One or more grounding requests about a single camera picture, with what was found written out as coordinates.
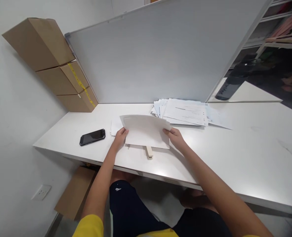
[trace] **cardboard box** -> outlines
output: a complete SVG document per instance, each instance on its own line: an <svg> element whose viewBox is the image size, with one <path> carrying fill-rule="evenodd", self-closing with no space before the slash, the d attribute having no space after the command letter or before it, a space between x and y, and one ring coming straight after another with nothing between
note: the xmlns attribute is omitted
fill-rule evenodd
<svg viewBox="0 0 292 237"><path fill-rule="evenodd" d="M53 19L27 18L2 36L34 71L75 59Z"/></svg>
<svg viewBox="0 0 292 237"><path fill-rule="evenodd" d="M69 219L79 220L95 174L94 170L79 167L55 206L55 211Z"/></svg>
<svg viewBox="0 0 292 237"><path fill-rule="evenodd" d="M70 63L82 85L89 86L77 61ZM83 88L78 84L68 64L36 72L55 95L78 95Z"/></svg>
<svg viewBox="0 0 292 237"><path fill-rule="evenodd" d="M98 102L93 94L91 87L86 88L90 99L97 106ZM70 112L87 112L90 113L94 110L93 104L89 101L89 98L85 91L82 91L78 95L58 95L57 98Z"/></svg>

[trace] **dark shorts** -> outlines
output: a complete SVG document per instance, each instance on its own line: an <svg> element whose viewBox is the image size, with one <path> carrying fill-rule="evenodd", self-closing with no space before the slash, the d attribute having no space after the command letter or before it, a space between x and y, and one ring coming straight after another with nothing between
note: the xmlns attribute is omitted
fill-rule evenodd
<svg viewBox="0 0 292 237"><path fill-rule="evenodd" d="M174 227L157 221L128 182L110 186L110 209L114 237L136 237L172 228L179 237L232 236L219 214L206 208L185 209Z"/></svg>

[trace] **black phone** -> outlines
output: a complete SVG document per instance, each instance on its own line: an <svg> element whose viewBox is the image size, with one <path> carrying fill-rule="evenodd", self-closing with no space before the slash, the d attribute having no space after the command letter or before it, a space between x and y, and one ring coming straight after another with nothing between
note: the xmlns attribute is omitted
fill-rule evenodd
<svg viewBox="0 0 292 237"><path fill-rule="evenodd" d="M95 132L87 133L82 135L80 138L80 146L87 145L105 138L105 130L100 129Z"/></svg>

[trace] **electrical outlet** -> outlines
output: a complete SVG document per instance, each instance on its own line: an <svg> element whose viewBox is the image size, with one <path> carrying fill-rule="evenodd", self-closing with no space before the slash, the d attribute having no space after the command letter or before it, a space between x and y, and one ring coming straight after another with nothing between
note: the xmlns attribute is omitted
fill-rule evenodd
<svg viewBox="0 0 292 237"><path fill-rule="evenodd" d="M32 200L42 201L51 189L50 185L42 185L32 197Z"/></svg>

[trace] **water bottle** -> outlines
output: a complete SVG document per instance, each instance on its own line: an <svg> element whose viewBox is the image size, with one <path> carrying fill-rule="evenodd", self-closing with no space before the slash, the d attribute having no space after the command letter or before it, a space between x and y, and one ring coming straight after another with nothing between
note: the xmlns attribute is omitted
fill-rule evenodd
<svg viewBox="0 0 292 237"><path fill-rule="evenodd" d="M254 54L247 54L240 63L238 63L230 75L227 77L225 83L216 94L215 98L218 100L229 100L233 94L238 90L242 83L248 78L249 74L254 69L259 60L255 59Z"/></svg>

